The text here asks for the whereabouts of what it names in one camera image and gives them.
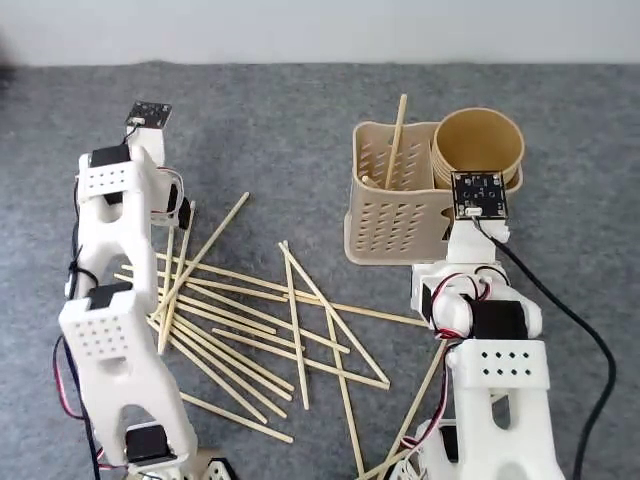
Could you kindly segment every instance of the black wire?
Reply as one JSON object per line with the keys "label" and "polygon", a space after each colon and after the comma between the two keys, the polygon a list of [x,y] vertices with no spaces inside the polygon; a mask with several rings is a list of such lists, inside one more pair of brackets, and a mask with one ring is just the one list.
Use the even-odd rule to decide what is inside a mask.
{"label": "black wire", "polygon": [[[73,230],[71,232],[71,262],[69,263],[70,283],[69,283],[69,292],[67,296],[69,300],[73,300],[75,298],[79,273],[87,275],[89,278],[91,278],[91,280],[94,282],[96,286],[99,285],[98,278],[92,272],[78,265],[78,257],[80,256],[80,252],[82,251],[82,246],[78,246],[78,228],[80,225],[80,210],[78,208],[78,179],[77,178],[73,186],[73,208],[76,214],[76,221],[73,225]],[[100,480],[100,465],[98,464],[98,453],[96,450],[95,441],[93,439],[91,420],[89,419],[89,414],[87,413],[87,409],[85,408],[84,402],[82,401],[82,394],[80,393],[80,379],[78,377],[78,370],[73,360],[73,356],[71,355],[71,349],[69,348],[69,345],[67,344],[66,340],[64,341],[64,351],[67,357],[67,364],[69,365],[69,370],[71,371],[71,376],[73,378],[73,383],[78,393],[78,399],[80,401],[80,411],[82,413],[82,420],[84,421],[84,429],[87,437],[87,443],[89,444],[89,452],[91,453],[91,464],[93,467],[93,476],[95,480]]]}
{"label": "black wire", "polygon": [[513,251],[507,247],[504,243],[499,242],[495,238],[487,235],[487,233],[480,226],[480,222],[477,219],[473,220],[476,228],[489,240],[493,242],[493,244],[507,257],[511,259],[513,263],[515,263],[522,273],[533,283],[538,290],[540,290],[556,307],[558,307],[562,312],[564,312],[571,320],[577,323],[585,332],[589,334],[589,336],[596,342],[605,358],[607,359],[607,383],[598,398],[598,401],[593,406],[587,421],[582,427],[582,432],[580,433],[580,439],[578,441],[578,448],[576,450],[576,456],[573,463],[573,480],[580,480],[582,478],[582,465],[584,463],[584,457],[587,451],[587,443],[589,442],[589,436],[591,435],[591,431],[593,430],[594,425],[598,421],[598,417],[602,413],[607,400],[611,396],[613,389],[616,384],[616,375],[617,375],[617,367],[616,360],[613,356],[613,353],[609,349],[607,343],[600,336],[600,334],[583,320],[577,313],[571,310],[567,305],[565,305],[558,297],[556,297],[539,279],[536,277],[531,270],[518,258],[518,256],[513,253]]}
{"label": "black wire", "polygon": [[476,268],[473,271],[473,273],[477,274],[481,270],[491,270],[493,272],[496,272],[498,275],[500,275],[504,279],[504,281],[507,283],[507,285],[511,285],[511,282],[509,281],[507,276],[504,273],[502,273],[500,270],[498,270],[497,268],[492,267],[491,265],[480,265],[478,268]]}
{"label": "black wire", "polygon": [[84,431],[87,436],[87,442],[89,443],[89,452],[91,453],[91,464],[93,466],[93,477],[95,480],[100,480],[100,465],[98,464],[98,452],[96,450],[96,444],[93,440],[93,432],[91,429],[91,420],[89,420],[89,414],[87,413],[87,409],[84,406],[84,402],[82,401],[82,395],[80,393],[80,379],[78,378],[78,370],[76,368],[76,364],[73,361],[73,356],[71,355],[71,349],[67,344],[67,341],[64,341],[64,353],[67,356],[67,363],[69,364],[69,370],[71,371],[71,377],[73,378],[73,383],[76,386],[76,391],[78,392],[78,399],[80,400],[80,411],[82,412],[82,417],[84,420]]}
{"label": "black wire", "polygon": [[93,272],[87,270],[86,268],[82,268],[78,264],[78,257],[80,257],[82,246],[78,246],[78,228],[80,225],[80,210],[78,208],[78,179],[77,178],[73,186],[73,208],[76,212],[76,221],[73,224],[73,229],[71,231],[71,262],[69,263],[69,293],[67,296],[69,300],[72,300],[75,297],[76,287],[78,286],[79,273],[82,273],[88,276],[96,287],[100,284],[100,282],[98,281],[98,277],[96,277],[93,274]]}
{"label": "black wire", "polygon": [[140,124],[139,124],[139,123],[136,123],[136,124],[134,125],[133,129],[132,129],[129,133],[127,133],[127,134],[124,136],[124,138],[122,139],[122,143],[121,143],[120,145],[124,145],[125,143],[127,143],[127,140],[129,140],[129,137],[130,137],[131,135],[133,135],[133,133],[134,133],[134,132],[139,128],[139,127],[140,127]]}

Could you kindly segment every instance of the paper cup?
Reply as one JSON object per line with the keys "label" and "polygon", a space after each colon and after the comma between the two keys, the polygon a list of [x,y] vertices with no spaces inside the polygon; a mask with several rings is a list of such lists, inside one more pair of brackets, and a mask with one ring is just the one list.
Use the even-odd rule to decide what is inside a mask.
{"label": "paper cup", "polygon": [[447,115],[432,145],[436,188],[451,187],[451,172],[501,171],[507,184],[524,156],[524,137],[507,116],[489,108],[466,108]]}

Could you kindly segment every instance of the carpet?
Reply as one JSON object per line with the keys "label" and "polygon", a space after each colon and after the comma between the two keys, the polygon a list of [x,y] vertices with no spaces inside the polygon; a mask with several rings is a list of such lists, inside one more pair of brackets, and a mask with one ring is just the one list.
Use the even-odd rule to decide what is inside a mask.
{"label": "carpet", "polygon": [[[510,245],[602,333],[619,362],[618,385],[593,432],[584,478],[633,478],[640,469],[639,84],[640,67],[597,65],[147,63],[2,70],[4,476],[90,477],[82,426],[58,405],[51,348],[64,302],[77,159],[120,141],[134,100],[174,106],[166,127],[167,164],[182,173],[189,197],[198,203],[191,255],[242,192],[250,191],[251,200],[207,263],[284,282],[276,243],[287,239],[330,299],[411,315],[410,268],[353,265],[342,237],[352,129],[366,119],[392,123],[399,95],[406,92],[408,122],[484,105],[521,126],[525,185],[510,205]],[[154,229],[159,249],[165,236]],[[506,266],[515,287],[543,308],[556,451],[568,476],[606,366],[593,341],[515,266]],[[249,304],[282,318],[288,312],[285,304]],[[300,319],[305,328],[327,334],[321,309],[301,307]],[[372,468],[386,456],[436,342],[416,327],[352,314],[344,319],[392,382],[388,392],[349,383],[365,466]],[[340,335],[339,340],[346,342]],[[307,344],[310,356],[333,362],[328,349]],[[293,362],[238,349],[297,385]],[[346,368],[372,374],[357,355],[344,358]],[[178,352],[171,350],[166,362],[182,390],[244,414]],[[271,427],[295,437],[292,445],[189,405],[200,444],[221,449],[244,479],[355,478],[338,381],[313,370],[308,379],[310,411],[303,410],[296,390],[293,402],[276,401],[287,411],[286,420],[269,415]],[[436,390],[412,428],[430,416]]]}

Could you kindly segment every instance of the perforated plastic basket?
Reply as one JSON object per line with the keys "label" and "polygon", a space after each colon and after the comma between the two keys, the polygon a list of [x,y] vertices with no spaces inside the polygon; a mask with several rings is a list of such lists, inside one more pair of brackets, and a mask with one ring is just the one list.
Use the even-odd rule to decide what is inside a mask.
{"label": "perforated plastic basket", "polygon": [[[445,234],[453,206],[451,190],[433,188],[430,145],[438,123],[405,125],[391,178],[393,190],[365,185],[368,176],[384,187],[394,125],[364,122],[353,131],[350,207],[344,222],[344,248],[360,265],[411,265],[445,258]],[[522,185],[519,168],[507,186]]]}

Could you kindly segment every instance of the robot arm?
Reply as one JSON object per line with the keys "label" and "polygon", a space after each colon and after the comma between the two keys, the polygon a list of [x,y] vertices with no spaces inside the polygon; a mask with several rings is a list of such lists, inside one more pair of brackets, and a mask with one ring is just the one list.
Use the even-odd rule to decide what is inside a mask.
{"label": "robot arm", "polygon": [[[493,174],[456,176],[454,191],[458,180],[464,198],[475,198],[464,185],[484,185],[486,193],[486,185],[496,181]],[[495,245],[474,225],[484,219],[484,232],[506,241],[502,201],[498,206],[485,203],[485,208],[504,218],[487,218],[482,208],[457,203],[447,259],[413,266],[412,308],[436,335],[459,343],[445,354],[438,411],[418,427],[418,440],[409,442],[410,456],[416,458],[399,462],[393,480],[564,478],[555,457],[545,347],[536,340],[542,332],[540,307],[508,284],[495,261]],[[456,418],[443,420],[449,372]],[[507,428],[493,417],[492,403],[503,396],[509,405]]]}
{"label": "robot arm", "polygon": [[[142,105],[147,106],[145,116],[136,117]],[[109,463],[126,465],[131,474],[151,471],[161,478],[191,480],[197,438],[146,325],[146,315],[158,303],[151,224],[179,224],[189,216],[181,180],[162,167],[165,108],[138,102],[130,115],[138,123],[129,127],[128,143],[80,157],[78,268],[71,274],[59,323]],[[158,123],[159,116],[164,120]],[[154,158],[150,152],[161,155]],[[119,255],[133,265],[133,283],[94,285],[93,278],[100,278]],[[155,421],[125,428],[122,413],[128,405],[142,407]]]}

